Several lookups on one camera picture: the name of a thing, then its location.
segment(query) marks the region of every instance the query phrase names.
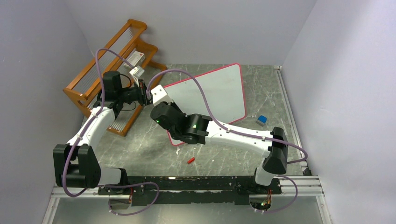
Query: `blue sponge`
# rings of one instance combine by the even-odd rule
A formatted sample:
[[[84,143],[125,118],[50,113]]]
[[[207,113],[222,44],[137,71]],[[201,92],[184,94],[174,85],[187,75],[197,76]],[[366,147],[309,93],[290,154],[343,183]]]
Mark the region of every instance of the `blue sponge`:
[[[260,126],[264,126],[265,122],[267,122],[267,118],[264,117],[263,115],[260,115],[256,121],[256,123]]]

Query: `wooden shelf frame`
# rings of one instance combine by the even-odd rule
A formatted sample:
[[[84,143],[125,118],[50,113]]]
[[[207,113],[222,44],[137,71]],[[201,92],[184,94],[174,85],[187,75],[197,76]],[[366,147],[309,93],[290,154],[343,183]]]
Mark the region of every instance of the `wooden shelf frame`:
[[[161,71],[166,70],[166,66],[160,63],[157,63],[153,61],[153,56],[156,54],[158,51],[158,48],[154,45],[148,44],[144,42],[141,38],[140,35],[147,29],[147,25],[144,22],[137,21],[137,20],[132,20],[129,19],[127,23],[116,33],[116,35],[104,46],[104,48],[111,48],[114,43],[125,33],[125,32],[130,32],[132,34],[131,39],[128,41],[128,43],[123,47],[123,49],[119,52],[119,55],[126,58],[128,55],[131,54],[133,49],[136,49],[139,52],[142,52],[145,54],[145,60],[143,61],[141,67],[145,68],[146,66],[154,67],[157,69],[160,69]],[[99,52],[99,60],[102,58],[102,56],[105,54],[105,51]],[[120,60],[119,58],[115,57],[109,65],[102,70],[102,76],[103,73],[110,71],[110,70],[117,70],[121,65],[123,64],[123,61]],[[85,92],[79,92],[74,90],[74,88],[77,86],[79,82],[83,81],[83,78],[88,74],[88,72],[91,69],[95,69],[95,58],[92,59],[87,66],[70,82],[70,84],[63,89],[64,93],[70,98],[70,100],[77,106],[78,109],[82,111],[82,113],[86,116],[89,117],[91,115],[91,109],[89,108],[90,103],[96,98],[97,94],[100,91],[100,80],[97,78],[92,85],[85,91]],[[153,85],[152,88],[158,85],[159,81],[161,80],[162,76],[158,77]],[[125,125],[125,127],[122,130],[116,130],[114,128],[109,128],[108,130],[116,133],[121,136],[126,136],[128,133],[129,129],[131,128],[132,124],[135,122],[137,117],[139,116],[140,112],[142,111],[143,107],[138,106]]]

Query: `wall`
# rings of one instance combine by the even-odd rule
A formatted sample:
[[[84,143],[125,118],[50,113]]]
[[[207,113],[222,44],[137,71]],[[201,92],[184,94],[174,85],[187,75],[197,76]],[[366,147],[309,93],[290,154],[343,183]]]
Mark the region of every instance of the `wall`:
[[[0,223],[41,223],[52,149],[82,121],[62,89],[92,58],[61,0],[0,2]]]
[[[335,224],[396,223],[396,5],[318,0],[282,74]]]
[[[162,63],[280,65],[316,0],[66,0],[93,51],[132,18]]]

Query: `red border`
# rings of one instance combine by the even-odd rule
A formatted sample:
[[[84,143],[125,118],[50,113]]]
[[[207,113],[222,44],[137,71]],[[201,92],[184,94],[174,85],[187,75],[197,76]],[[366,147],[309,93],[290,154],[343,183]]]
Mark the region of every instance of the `red border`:
[[[239,64],[239,63],[229,64],[229,65],[227,65],[227,66],[224,66],[224,67],[221,67],[221,68],[218,68],[218,69],[215,69],[215,70],[212,70],[212,71],[208,71],[208,72],[202,73],[202,74],[200,74],[200,75],[194,76],[194,77],[203,76],[203,75],[212,73],[212,72],[214,72],[214,71],[218,71],[218,70],[220,70],[220,69],[228,68],[228,67],[233,66],[233,65],[238,65],[238,66],[239,66],[240,84],[242,85],[242,97],[243,97],[243,106],[244,106],[244,109],[245,109],[245,115],[243,115],[243,117],[241,117],[241,118],[239,118],[239,119],[237,119],[237,120],[235,120],[235,121],[230,122],[229,124],[232,124],[232,123],[234,123],[234,122],[237,122],[237,121],[239,121],[239,120],[242,120],[242,119],[244,119],[244,118],[246,117],[245,91],[244,91],[244,89],[243,89],[242,69],[241,69],[241,67],[240,67],[240,64]],[[187,79],[184,79],[184,80],[181,80],[181,81],[178,81],[178,82],[175,82],[175,83],[166,85],[166,86],[164,86],[164,88],[169,87],[169,86],[172,86],[172,85],[176,85],[176,84],[178,84],[178,83],[185,82],[185,81],[190,80],[190,79],[191,79],[191,78],[187,78]],[[179,143],[179,144],[177,144],[177,145],[174,145],[174,144],[172,143],[172,138],[170,137],[170,134],[169,134],[168,131],[167,131],[167,134],[168,134],[169,141],[170,141],[171,145],[173,145],[173,146],[180,146],[180,145],[182,145],[182,144],[185,143],[185,142],[182,142],[182,143]]]

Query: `whiteboard with red border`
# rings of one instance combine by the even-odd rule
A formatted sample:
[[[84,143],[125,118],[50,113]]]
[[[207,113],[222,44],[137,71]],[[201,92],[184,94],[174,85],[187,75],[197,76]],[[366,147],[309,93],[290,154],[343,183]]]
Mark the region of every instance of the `whiteboard with red border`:
[[[246,116],[245,95],[240,65],[225,67],[195,76],[202,86],[214,117],[224,123],[233,123]],[[190,78],[164,87],[177,106],[186,114],[209,115],[197,85]],[[183,144],[168,133],[172,145]]]

